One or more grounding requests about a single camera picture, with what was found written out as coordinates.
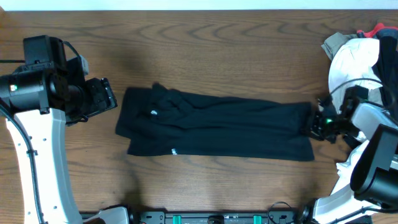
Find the white wall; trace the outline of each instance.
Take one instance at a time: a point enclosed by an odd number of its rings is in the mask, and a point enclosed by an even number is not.
[[[0,0],[6,11],[398,9],[398,0]]]

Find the wooden table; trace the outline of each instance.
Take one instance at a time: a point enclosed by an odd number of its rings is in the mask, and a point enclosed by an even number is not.
[[[129,86],[167,88],[282,103],[315,101],[328,91],[330,61],[320,45],[335,32],[398,25],[397,11],[108,11],[6,12],[0,58],[24,59],[22,39],[68,40],[106,77],[122,102]],[[0,66],[0,74],[16,65]],[[339,141],[313,141],[315,161],[206,156],[134,157],[114,133],[120,108],[67,128],[73,193],[81,211],[127,202],[169,211],[266,210],[276,201],[300,207],[328,195],[347,158]],[[17,157],[0,123],[0,222],[23,222]],[[376,223],[397,216],[375,215]]]

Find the green strip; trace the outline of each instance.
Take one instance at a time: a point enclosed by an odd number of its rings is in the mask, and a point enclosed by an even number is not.
[[[253,216],[253,223],[254,224],[261,224],[261,216],[260,215]]]
[[[181,216],[180,215],[173,216],[173,224],[181,224]]]

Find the gray cloth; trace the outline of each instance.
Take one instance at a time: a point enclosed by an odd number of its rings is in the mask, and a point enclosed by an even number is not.
[[[358,38],[358,36],[356,34],[343,35],[337,32],[328,37],[325,40],[324,44],[321,45],[321,47],[328,55],[329,59],[333,60],[333,57],[335,57],[340,47],[345,45],[347,41],[353,38]]]

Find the black cloth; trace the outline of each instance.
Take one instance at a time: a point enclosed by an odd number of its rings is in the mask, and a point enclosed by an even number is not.
[[[397,39],[393,37],[382,37],[380,39],[379,59],[372,67],[383,85],[387,85],[398,96],[398,52]],[[390,105],[392,102],[391,94],[383,87],[380,88],[381,100],[383,105]],[[389,110],[391,116],[398,119],[398,104]]]
[[[300,133],[310,103],[280,104],[168,90],[129,88],[116,134],[130,138],[128,154],[240,156],[314,160]]]

